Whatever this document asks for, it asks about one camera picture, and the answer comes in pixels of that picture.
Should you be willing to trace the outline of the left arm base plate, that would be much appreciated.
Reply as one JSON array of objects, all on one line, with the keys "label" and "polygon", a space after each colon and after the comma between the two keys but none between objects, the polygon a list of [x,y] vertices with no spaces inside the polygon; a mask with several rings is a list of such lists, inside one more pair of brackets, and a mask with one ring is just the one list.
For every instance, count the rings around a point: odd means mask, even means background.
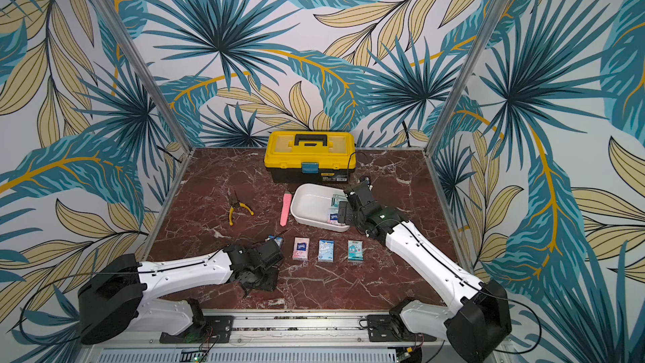
[{"label": "left arm base plate", "polygon": [[228,344],[233,328],[233,316],[207,316],[203,322],[193,323],[178,335],[162,333],[161,344]]}]

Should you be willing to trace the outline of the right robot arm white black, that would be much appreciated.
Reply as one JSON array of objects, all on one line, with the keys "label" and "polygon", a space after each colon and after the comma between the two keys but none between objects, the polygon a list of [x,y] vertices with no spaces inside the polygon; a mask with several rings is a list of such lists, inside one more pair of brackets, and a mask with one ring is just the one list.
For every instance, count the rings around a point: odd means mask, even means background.
[{"label": "right robot arm white black", "polygon": [[483,362],[512,332],[507,291],[482,282],[433,245],[399,209],[379,203],[368,181],[344,192],[339,221],[377,240],[410,265],[443,300],[438,308],[416,299],[390,314],[401,330],[446,340],[467,362]]}]

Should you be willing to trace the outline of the pink tempo tissue pack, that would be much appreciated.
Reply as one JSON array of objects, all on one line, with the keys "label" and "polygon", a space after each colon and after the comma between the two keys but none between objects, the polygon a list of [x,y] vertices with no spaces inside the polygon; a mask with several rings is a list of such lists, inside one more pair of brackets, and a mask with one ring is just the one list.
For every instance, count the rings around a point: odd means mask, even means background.
[{"label": "pink tempo tissue pack", "polygon": [[329,212],[328,223],[331,225],[339,225],[339,212],[337,210],[331,210]]},{"label": "pink tempo tissue pack", "polygon": [[293,243],[293,260],[308,260],[308,252],[310,249],[310,239],[303,237],[295,237]]}]

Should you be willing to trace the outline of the white plastic storage box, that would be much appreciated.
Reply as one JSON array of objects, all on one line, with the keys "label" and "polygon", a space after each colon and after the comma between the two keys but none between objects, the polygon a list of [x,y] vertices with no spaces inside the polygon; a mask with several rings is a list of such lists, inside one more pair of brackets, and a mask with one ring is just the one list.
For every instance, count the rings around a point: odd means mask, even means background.
[{"label": "white plastic storage box", "polygon": [[329,212],[337,210],[333,208],[332,196],[336,193],[344,192],[338,188],[331,188],[317,184],[302,184],[297,188],[291,203],[291,215],[297,223],[307,225],[318,229],[330,230],[334,232],[346,232],[350,229],[349,225],[331,225],[328,223]]}]

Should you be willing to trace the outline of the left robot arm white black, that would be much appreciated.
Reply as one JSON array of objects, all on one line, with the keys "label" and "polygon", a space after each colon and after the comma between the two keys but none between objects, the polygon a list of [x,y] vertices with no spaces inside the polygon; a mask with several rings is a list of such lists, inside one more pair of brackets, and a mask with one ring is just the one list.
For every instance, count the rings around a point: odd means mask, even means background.
[{"label": "left robot arm white black", "polygon": [[156,332],[162,344],[226,343],[232,317],[209,319],[198,300],[166,296],[195,287],[237,283],[245,295],[273,292],[284,261],[280,245],[228,245],[211,254],[164,262],[138,262],[121,255],[78,292],[80,339],[84,346],[122,333]]}]

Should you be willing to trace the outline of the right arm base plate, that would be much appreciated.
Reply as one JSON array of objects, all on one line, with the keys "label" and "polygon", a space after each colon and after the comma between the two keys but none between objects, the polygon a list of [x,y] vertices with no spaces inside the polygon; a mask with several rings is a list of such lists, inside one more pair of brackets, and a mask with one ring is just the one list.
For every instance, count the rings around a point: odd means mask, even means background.
[{"label": "right arm base plate", "polygon": [[370,342],[422,343],[436,341],[427,334],[413,334],[403,325],[401,319],[390,314],[371,314],[359,321],[359,327],[368,331]]}]

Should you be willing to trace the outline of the teal cartoon tissue pack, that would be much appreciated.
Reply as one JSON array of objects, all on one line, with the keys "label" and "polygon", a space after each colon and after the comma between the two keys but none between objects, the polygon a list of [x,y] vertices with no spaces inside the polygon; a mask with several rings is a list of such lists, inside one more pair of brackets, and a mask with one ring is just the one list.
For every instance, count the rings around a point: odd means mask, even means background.
[{"label": "teal cartoon tissue pack", "polygon": [[364,249],[362,241],[348,241],[347,259],[350,262],[362,262],[364,260]]}]

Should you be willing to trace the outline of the light blue cartoon tissue pack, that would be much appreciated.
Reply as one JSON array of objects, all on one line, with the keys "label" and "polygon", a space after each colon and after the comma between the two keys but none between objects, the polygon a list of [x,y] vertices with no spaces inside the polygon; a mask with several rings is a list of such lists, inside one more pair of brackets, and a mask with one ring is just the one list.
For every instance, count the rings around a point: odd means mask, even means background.
[{"label": "light blue cartoon tissue pack", "polygon": [[279,247],[282,247],[284,239],[281,236],[270,235],[267,237],[267,240],[274,241]]}]

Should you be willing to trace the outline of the blue white tissue pack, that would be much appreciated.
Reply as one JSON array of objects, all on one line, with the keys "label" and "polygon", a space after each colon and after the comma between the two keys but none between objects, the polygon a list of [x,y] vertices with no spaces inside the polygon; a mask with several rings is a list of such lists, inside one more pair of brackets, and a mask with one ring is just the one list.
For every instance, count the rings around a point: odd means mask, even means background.
[{"label": "blue white tissue pack", "polygon": [[319,240],[317,260],[319,262],[334,262],[334,246],[333,240]]}]

